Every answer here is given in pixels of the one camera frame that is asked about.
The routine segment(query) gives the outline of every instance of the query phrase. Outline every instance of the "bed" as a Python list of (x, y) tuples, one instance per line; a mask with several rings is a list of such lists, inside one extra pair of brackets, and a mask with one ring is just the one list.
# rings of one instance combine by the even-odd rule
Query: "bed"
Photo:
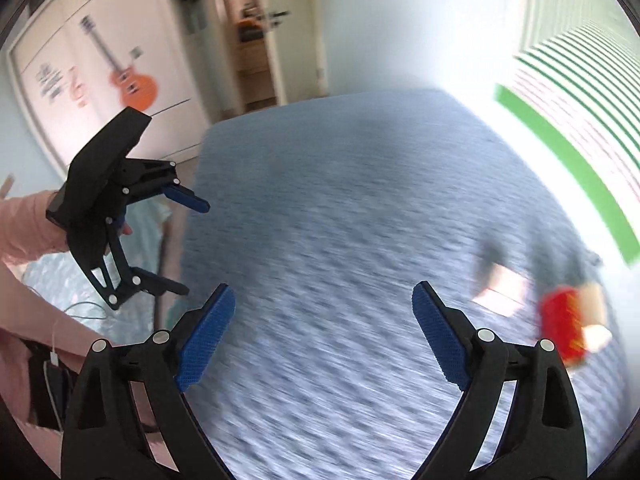
[[(215, 125), (195, 192), (174, 318), (217, 284), (236, 315), (191, 407), (236, 478), (411, 478), (460, 398), (412, 315), (429, 280), (506, 341), (538, 338), (536, 302), (597, 280), (561, 206), (498, 136), (439, 91), (311, 100)], [(529, 277), (502, 317), (472, 302), (478, 269)], [(593, 470), (628, 423), (626, 363), (612, 342), (572, 371)], [(508, 413), (503, 389), (476, 466)]]

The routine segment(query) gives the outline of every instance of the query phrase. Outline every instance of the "orange guitar decal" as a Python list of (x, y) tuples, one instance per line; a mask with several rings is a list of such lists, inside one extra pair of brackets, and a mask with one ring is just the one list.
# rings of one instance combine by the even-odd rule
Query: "orange guitar decal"
[(84, 100), (84, 84), (78, 81), (78, 67), (73, 66), (69, 69), (69, 75), (71, 76), (71, 85), (69, 86), (69, 95), (71, 100), (78, 103), (78, 108), (86, 106)]
[(123, 68), (106, 47), (102, 38), (95, 30), (95, 23), (89, 16), (85, 16), (80, 25), (84, 31), (92, 37), (100, 52), (107, 59), (113, 69), (109, 82), (120, 89), (120, 103), (122, 106), (130, 106), (139, 112), (147, 110), (158, 97), (158, 85), (151, 76), (136, 73), (133, 65)]

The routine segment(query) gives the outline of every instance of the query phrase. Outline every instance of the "green striped pattern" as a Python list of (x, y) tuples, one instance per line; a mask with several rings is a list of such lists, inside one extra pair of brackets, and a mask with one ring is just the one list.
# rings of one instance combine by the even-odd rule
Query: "green striped pattern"
[[(514, 87), (498, 87), (497, 99), (574, 176), (631, 263), (640, 255), (640, 38), (616, 0), (526, 2)], [(574, 117), (580, 108), (588, 123)]]
[(640, 182), (640, 64), (594, 25), (521, 53), (518, 60), (586, 108), (634, 165)]
[(608, 32), (640, 54), (633, 26), (616, 0), (527, 0), (520, 50), (588, 23), (605, 23)]
[(585, 191), (611, 232), (624, 261), (630, 265), (640, 256), (640, 242), (618, 202), (584, 157), (548, 120), (519, 96), (498, 86), (497, 101), (511, 111), (545, 143)]

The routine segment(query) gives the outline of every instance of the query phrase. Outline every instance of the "blue gripper pad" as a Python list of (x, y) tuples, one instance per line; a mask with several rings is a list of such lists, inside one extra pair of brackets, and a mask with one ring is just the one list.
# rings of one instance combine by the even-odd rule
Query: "blue gripper pad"
[(209, 202), (196, 196), (191, 190), (187, 190), (182, 186), (164, 186), (162, 193), (169, 200), (182, 204), (197, 213), (209, 212)]
[(444, 377), (466, 390), (471, 376), (466, 371), (466, 350), (447, 322), (433, 298), (421, 283), (414, 288), (411, 298), (414, 316), (433, 351)]
[(175, 383), (181, 392), (185, 392), (202, 378), (235, 310), (236, 297), (227, 287), (193, 329), (180, 352), (180, 367), (175, 377)]

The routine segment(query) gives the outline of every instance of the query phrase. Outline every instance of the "door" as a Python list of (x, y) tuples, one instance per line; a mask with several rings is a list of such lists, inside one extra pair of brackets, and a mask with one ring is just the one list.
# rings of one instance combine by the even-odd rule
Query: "door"
[(312, 0), (260, 0), (279, 105), (319, 95), (316, 26)]

